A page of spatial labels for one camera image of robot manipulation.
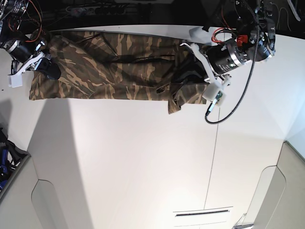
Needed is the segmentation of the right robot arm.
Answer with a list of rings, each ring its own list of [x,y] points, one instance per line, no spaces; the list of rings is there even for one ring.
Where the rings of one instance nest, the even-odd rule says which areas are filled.
[[[58,80],[61,76],[59,66],[54,63],[47,40],[42,35],[42,16],[39,16],[39,29],[31,37],[19,30],[22,17],[29,5],[38,12],[31,0],[2,0],[0,2],[0,48],[12,58],[10,87],[22,85],[22,74],[26,71],[40,72],[48,79]]]

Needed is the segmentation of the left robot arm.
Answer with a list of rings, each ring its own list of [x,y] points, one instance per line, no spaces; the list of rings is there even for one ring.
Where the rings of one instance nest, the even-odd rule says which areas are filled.
[[[225,27],[214,31],[214,46],[200,48],[197,43],[184,42],[191,57],[173,76],[172,83],[214,84],[217,78],[223,86],[230,83],[229,72],[248,63],[265,61],[275,54],[276,24],[272,18],[274,3],[259,0],[252,9],[247,1],[236,1],[238,23],[235,29]]]

